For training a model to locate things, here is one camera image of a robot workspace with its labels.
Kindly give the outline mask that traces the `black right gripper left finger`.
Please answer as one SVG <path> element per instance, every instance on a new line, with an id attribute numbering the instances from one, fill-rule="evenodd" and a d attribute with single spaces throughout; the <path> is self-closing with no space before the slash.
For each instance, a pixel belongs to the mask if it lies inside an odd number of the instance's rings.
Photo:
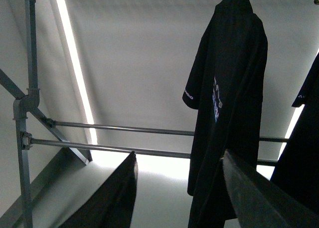
<path id="1" fill-rule="evenodd" d="M 137 195 L 138 164 L 131 152 L 61 228 L 129 228 Z"/>

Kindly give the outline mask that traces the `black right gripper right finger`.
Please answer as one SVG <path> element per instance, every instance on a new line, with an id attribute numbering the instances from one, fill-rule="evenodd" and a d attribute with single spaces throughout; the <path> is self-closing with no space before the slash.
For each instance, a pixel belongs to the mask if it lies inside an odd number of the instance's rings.
<path id="1" fill-rule="evenodd" d="M 232 207 L 242 228 L 317 228 L 317 214 L 295 201 L 232 151 L 223 173 Z"/>

